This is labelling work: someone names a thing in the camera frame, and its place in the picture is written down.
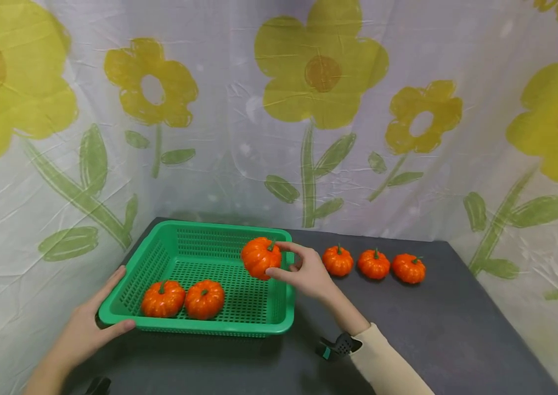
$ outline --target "dark table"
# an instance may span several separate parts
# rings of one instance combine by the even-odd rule
[[[154,220],[148,232],[163,220]],[[340,242],[356,259],[376,246],[389,259],[404,252],[424,257],[427,277],[419,286],[406,286],[392,275],[373,282],[358,272],[336,283],[435,394],[558,394],[447,242],[289,232],[294,242],[319,253]],[[330,363],[314,354],[320,336],[335,340],[338,334],[332,316],[301,295],[294,325],[284,336],[257,340],[135,330],[76,369],[65,393],[84,394],[91,379],[103,375],[112,380],[111,395],[373,394],[348,358]]]

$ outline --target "plastic basket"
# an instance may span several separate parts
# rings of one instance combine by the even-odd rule
[[[127,263],[127,273],[99,308],[107,325],[125,319],[137,328],[156,332],[265,337],[282,334],[294,320],[294,290],[286,283],[261,281],[248,274],[241,249],[253,238],[265,236],[291,241],[280,229],[163,221],[141,242]],[[294,262],[283,253],[284,269]],[[175,280],[188,290],[200,280],[219,281],[226,294],[224,308],[212,320],[192,320],[184,308],[170,319],[145,317],[143,295],[158,281]]]

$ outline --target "hand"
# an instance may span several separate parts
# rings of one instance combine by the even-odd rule
[[[55,369],[69,373],[70,370],[91,357],[113,338],[121,336],[136,327],[133,320],[124,320],[109,328],[99,329],[95,321],[101,303],[124,275],[125,266],[121,266],[99,292],[92,296],[88,302],[72,311],[66,328],[47,354],[46,363],[50,363]]]
[[[297,262],[290,265],[290,271],[270,267],[266,270],[267,275],[286,282],[303,294],[318,300],[323,300],[336,292],[336,284],[329,277],[320,255],[315,250],[294,242],[277,241],[276,245],[283,251],[295,253]]]

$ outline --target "fabric backdrop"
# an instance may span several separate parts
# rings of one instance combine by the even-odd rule
[[[0,394],[155,216],[448,240],[558,381],[558,0],[0,0]]]

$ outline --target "orange pumpkin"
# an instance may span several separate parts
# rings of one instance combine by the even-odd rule
[[[173,317],[184,304],[184,294],[184,288],[177,281],[155,283],[145,292],[140,309],[147,317]]]
[[[408,284],[420,283],[426,277],[426,267],[421,258],[407,253],[395,257],[392,269],[400,280]]]
[[[391,269],[391,262],[377,249],[366,250],[358,258],[358,269],[370,279],[381,280]]]
[[[336,275],[337,277],[347,275],[353,269],[351,254],[342,248],[340,244],[325,250],[325,253],[322,255],[322,263],[329,274]]]
[[[189,288],[184,307],[192,319],[212,319],[224,307],[224,288],[216,281],[202,280]]]
[[[257,237],[243,247],[241,260],[252,277],[266,281],[270,279],[266,270],[269,267],[280,267],[280,249],[274,245],[274,241]]]

